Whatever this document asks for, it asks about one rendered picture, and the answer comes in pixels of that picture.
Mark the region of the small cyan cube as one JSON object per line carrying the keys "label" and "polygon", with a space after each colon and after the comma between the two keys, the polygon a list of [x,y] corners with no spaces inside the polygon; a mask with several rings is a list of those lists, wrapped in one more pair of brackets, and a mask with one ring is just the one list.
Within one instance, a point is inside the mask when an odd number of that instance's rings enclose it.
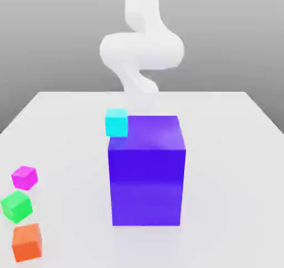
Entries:
{"label": "small cyan cube", "polygon": [[108,108],[105,113],[107,137],[128,136],[128,111],[125,108]]}

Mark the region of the small magenta cube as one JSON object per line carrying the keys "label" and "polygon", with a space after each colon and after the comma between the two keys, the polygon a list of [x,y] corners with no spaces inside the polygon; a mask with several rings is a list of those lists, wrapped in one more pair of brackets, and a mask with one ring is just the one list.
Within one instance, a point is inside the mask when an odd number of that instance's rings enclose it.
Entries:
{"label": "small magenta cube", "polygon": [[36,168],[30,166],[20,166],[11,177],[14,187],[21,190],[30,190],[38,182]]}

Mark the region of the small green cube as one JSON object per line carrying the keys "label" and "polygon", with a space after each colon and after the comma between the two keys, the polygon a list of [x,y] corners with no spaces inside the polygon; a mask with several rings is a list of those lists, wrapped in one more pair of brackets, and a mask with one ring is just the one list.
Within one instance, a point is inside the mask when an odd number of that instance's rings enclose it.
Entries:
{"label": "small green cube", "polygon": [[0,205],[4,215],[15,224],[33,212],[29,196],[19,190],[7,195],[0,201]]}

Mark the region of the small orange cube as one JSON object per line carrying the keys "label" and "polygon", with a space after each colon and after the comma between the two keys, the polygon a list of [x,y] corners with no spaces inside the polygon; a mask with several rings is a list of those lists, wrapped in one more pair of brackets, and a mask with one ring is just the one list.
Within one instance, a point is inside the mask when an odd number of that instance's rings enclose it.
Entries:
{"label": "small orange cube", "polygon": [[18,226],[13,230],[12,250],[16,262],[42,256],[42,236],[38,223]]}

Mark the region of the large purple box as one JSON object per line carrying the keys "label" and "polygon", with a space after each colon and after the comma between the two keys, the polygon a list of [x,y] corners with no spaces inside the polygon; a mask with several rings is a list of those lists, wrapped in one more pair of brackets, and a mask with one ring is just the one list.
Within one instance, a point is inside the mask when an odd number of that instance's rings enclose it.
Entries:
{"label": "large purple box", "polygon": [[180,225],[185,162],[177,116],[130,116],[128,136],[108,145],[113,225]]}

